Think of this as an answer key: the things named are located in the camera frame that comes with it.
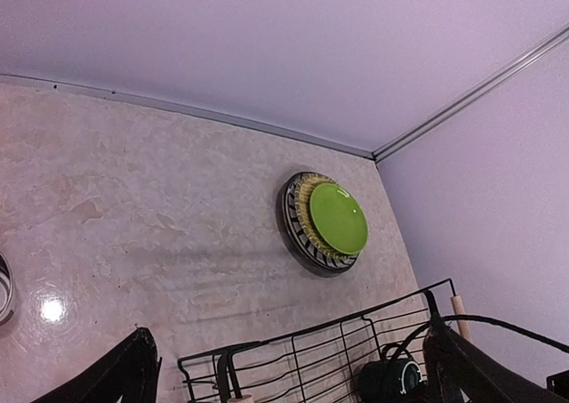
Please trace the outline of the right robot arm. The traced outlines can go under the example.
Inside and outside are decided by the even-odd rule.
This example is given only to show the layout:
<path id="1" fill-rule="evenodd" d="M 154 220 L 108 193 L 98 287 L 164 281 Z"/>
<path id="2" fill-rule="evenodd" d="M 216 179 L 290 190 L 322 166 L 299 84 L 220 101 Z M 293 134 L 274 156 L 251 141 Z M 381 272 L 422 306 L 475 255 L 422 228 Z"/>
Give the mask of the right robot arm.
<path id="1" fill-rule="evenodd" d="M 470 341 L 448 321 L 490 329 L 496 343 Z M 566 402 L 550 389 L 562 378 L 568 387 L 568 344 L 484 316 L 434 317 L 424 341 L 429 375 L 451 384 L 474 402 Z"/>

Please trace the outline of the woven bamboo plate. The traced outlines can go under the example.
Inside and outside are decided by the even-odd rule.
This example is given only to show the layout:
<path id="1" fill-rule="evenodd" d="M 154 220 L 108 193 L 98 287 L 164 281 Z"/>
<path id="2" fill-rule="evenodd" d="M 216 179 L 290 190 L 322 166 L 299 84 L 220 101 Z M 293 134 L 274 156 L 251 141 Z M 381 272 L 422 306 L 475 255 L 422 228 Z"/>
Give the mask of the woven bamboo plate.
<path id="1" fill-rule="evenodd" d="M 303 173 L 301 175 L 294 189 L 294 205 L 297 218 L 308 241 L 322 255 L 322 258 L 326 258 L 325 262 L 327 265 L 335 265 L 337 268 L 348 266 L 356 260 L 357 256 L 341 254 L 333 249 L 320 236 L 311 218 L 309 209 L 310 196 L 316 186 L 323 183 L 335 184 L 335 181 L 320 173 Z"/>

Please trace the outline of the right aluminium corner post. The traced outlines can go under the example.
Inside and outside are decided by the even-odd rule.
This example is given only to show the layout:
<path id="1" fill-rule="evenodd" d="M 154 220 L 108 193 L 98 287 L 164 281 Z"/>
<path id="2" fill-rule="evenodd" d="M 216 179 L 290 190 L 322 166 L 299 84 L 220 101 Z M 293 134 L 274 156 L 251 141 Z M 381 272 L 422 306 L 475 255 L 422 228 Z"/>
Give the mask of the right aluminium corner post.
<path id="1" fill-rule="evenodd" d="M 428 133 L 436 130 L 442 124 L 462 112 L 486 95 L 507 83 L 522 71 L 531 67 L 548 53 L 554 51 L 568 41 L 568 24 L 541 40 L 527 52 L 516 57 L 504 67 L 500 68 L 489 77 L 485 78 L 455 100 L 449 102 L 432 115 L 419 122 L 410 130 L 398 135 L 393 140 L 380 146 L 372 153 L 372 159 L 376 165 L 394 156 L 396 153 L 407 148 Z"/>

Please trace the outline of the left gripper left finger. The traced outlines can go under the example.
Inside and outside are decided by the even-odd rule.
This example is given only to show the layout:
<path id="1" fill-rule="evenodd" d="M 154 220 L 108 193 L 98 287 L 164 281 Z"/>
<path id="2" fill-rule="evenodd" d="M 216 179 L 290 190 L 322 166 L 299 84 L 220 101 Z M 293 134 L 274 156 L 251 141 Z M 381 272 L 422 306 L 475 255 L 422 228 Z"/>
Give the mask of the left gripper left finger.
<path id="1" fill-rule="evenodd" d="M 38 402 L 155 402 L 159 357 L 150 330 L 138 327 L 80 375 Z"/>

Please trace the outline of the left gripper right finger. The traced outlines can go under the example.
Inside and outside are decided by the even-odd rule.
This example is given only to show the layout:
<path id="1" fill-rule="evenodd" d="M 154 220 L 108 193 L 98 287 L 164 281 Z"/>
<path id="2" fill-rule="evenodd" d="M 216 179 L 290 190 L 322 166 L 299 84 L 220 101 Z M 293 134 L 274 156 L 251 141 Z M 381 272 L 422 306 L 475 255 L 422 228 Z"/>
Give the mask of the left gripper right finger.
<path id="1" fill-rule="evenodd" d="M 423 341 L 428 402 L 566 402 L 507 369 L 434 315 Z"/>

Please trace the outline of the white brown banded cup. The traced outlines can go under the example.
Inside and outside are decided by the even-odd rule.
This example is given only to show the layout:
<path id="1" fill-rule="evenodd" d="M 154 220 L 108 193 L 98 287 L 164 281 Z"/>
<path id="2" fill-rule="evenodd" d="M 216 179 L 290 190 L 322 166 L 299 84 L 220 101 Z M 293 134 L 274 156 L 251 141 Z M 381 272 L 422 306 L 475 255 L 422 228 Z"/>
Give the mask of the white brown banded cup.
<path id="1" fill-rule="evenodd" d="M 14 315 L 16 289 L 10 264 L 3 254 L 0 255 L 1 312 L 0 324 L 3 326 Z"/>

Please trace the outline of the green plastic plate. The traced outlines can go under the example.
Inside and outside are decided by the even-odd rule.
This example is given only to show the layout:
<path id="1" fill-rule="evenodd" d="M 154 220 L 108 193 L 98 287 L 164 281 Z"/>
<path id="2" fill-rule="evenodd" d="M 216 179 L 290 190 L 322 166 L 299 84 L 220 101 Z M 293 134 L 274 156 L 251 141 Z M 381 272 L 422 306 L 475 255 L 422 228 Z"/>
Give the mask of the green plastic plate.
<path id="1" fill-rule="evenodd" d="M 309 211 L 317 232 L 335 251 L 355 255 L 365 248 L 369 234 L 365 213 L 342 186 L 317 185 L 310 194 Z"/>

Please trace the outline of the dark teal mug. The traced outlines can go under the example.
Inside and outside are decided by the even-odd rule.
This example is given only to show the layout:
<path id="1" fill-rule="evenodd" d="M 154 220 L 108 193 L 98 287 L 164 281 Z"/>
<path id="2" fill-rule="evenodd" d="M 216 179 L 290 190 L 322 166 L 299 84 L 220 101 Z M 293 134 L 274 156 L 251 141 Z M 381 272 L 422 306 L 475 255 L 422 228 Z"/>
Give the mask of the dark teal mug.
<path id="1" fill-rule="evenodd" d="M 419 364 L 400 343 L 389 343 L 379 360 L 362 366 L 355 381 L 363 402 L 397 402 L 423 382 Z"/>

